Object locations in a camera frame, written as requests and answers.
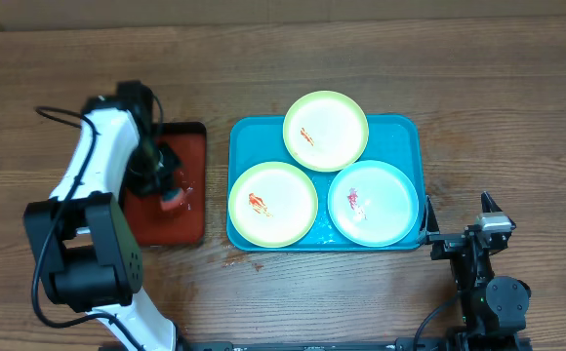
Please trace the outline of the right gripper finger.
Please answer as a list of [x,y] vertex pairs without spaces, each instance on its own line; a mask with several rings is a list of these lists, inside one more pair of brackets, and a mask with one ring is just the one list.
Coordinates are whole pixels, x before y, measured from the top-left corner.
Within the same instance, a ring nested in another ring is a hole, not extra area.
[[439,234],[440,229],[431,203],[431,197],[426,195],[423,219],[418,235],[418,243],[429,244],[432,242],[432,239]]
[[488,191],[483,191],[480,195],[481,208],[483,213],[499,213],[502,209],[494,201]]

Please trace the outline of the green plate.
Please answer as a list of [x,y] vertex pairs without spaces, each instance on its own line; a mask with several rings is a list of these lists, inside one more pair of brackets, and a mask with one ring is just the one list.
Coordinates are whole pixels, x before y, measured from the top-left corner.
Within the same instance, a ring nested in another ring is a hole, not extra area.
[[265,249],[297,243],[313,226],[318,195],[299,168],[263,162],[235,180],[227,201],[230,223],[241,238]]
[[366,114],[352,98],[317,91],[296,100],[283,121],[283,141],[295,161],[329,173],[356,162],[369,139]]

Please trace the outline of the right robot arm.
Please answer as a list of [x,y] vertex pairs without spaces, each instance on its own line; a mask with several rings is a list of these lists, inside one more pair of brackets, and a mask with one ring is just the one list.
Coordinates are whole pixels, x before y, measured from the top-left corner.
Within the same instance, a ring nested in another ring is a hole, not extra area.
[[[430,245],[430,258],[450,261],[457,293],[422,321],[411,341],[412,350],[498,350],[533,348],[526,329],[532,292],[521,280],[495,274],[490,257],[507,248],[516,228],[488,192],[480,196],[482,213],[461,233],[442,234],[430,201],[424,205],[421,234]],[[425,327],[438,314],[459,304],[463,325],[450,328],[441,338],[423,338]]]

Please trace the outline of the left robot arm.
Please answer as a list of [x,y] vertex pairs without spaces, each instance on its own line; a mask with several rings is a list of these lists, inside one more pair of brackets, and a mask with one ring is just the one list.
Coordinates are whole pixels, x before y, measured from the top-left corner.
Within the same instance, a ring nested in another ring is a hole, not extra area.
[[181,161],[159,139],[161,103],[142,82],[125,81],[75,116],[80,137],[66,172],[47,200],[23,213],[35,259],[32,309],[53,329],[98,320],[126,350],[187,350],[142,286],[142,252],[120,205],[123,189],[181,194],[173,180]]

